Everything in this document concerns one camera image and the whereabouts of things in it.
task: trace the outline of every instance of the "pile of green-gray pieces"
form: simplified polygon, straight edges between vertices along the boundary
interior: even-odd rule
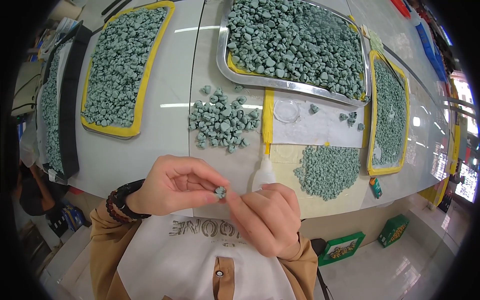
[[[301,190],[325,201],[336,198],[355,183],[360,172],[359,150],[334,146],[307,146],[294,170]]]
[[[145,63],[167,15],[163,8],[121,14],[98,37],[82,111],[88,123],[130,127]]]
[[[47,126],[47,161],[49,166],[56,172],[63,173],[63,164],[60,157],[59,145],[59,105],[57,99],[57,70],[59,67],[60,50],[73,38],[60,44],[53,53],[52,62],[48,73],[47,82],[43,89],[40,103],[42,105],[42,117]]]
[[[210,93],[210,86],[202,88],[206,94]],[[197,135],[199,148],[207,147],[207,140],[213,147],[227,147],[228,152],[233,153],[238,147],[246,147],[250,143],[241,137],[243,131],[253,131],[261,124],[258,109],[245,113],[242,105],[247,97],[239,96],[228,104],[228,96],[219,87],[210,96],[210,103],[203,104],[197,100],[190,114],[190,130],[200,129]]]
[[[360,35],[344,19],[300,0],[236,0],[228,15],[232,62],[246,72],[365,92]]]
[[[404,89],[390,70],[377,60],[373,65],[377,89],[375,147],[382,151],[380,157],[373,155],[372,165],[381,166],[397,163],[403,154],[407,103]]]

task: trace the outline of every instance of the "bracelet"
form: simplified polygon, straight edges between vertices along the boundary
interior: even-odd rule
[[[117,222],[120,222],[122,224],[127,224],[127,223],[130,223],[131,221],[128,219],[128,218],[125,218],[123,216],[120,216],[114,209],[113,209],[113,202],[111,199],[107,199],[106,203],[105,203],[105,207],[107,208],[107,212],[108,214],[110,215],[110,217],[112,217],[112,219],[114,219],[115,221]]]
[[[144,181],[145,179],[141,179],[131,183],[127,183],[119,187],[118,189],[112,191],[110,196],[108,196],[108,199],[110,199],[112,203],[115,204],[115,206],[127,217],[132,219],[146,219],[151,215],[135,213],[127,206],[126,203],[127,196],[133,192],[138,191],[142,187]]]

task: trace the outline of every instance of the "green frame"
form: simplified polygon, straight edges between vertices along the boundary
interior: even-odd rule
[[[361,242],[363,241],[364,238],[365,238],[365,235],[363,234],[363,232],[359,231],[357,233],[347,235],[346,237],[342,237],[342,238],[334,239],[334,240],[329,240],[327,242],[327,246],[326,246],[324,252],[322,254],[320,254],[320,256],[318,256],[318,266],[331,264],[331,263],[337,262],[339,260],[342,260],[344,258],[351,257],[357,251],[358,247],[360,246],[360,244],[361,244]],[[337,258],[331,258],[330,257],[330,253],[332,253],[335,250],[335,248],[339,247],[339,245],[341,245],[341,247],[345,247],[345,246],[348,246],[354,240],[356,242],[355,242],[355,247],[353,248],[353,250],[350,250],[347,253],[345,253],[345,254],[341,255],[340,257],[337,257]]]

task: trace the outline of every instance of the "brown shirt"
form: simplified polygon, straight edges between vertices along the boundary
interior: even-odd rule
[[[92,233],[90,244],[90,273],[95,299],[130,299],[117,266],[141,221],[120,225],[101,219],[96,210],[90,213]],[[289,260],[279,259],[298,300],[313,300],[313,287],[318,267],[317,256],[310,241],[299,234],[300,251]],[[212,274],[215,300],[233,299],[234,264],[231,258],[217,257]]]

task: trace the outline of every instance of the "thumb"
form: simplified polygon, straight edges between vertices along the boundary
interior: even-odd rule
[[[172,212],[217,203],[218,197],[211,191],[196,190],[189,192],[172,192],[168,196],[169,207]]]

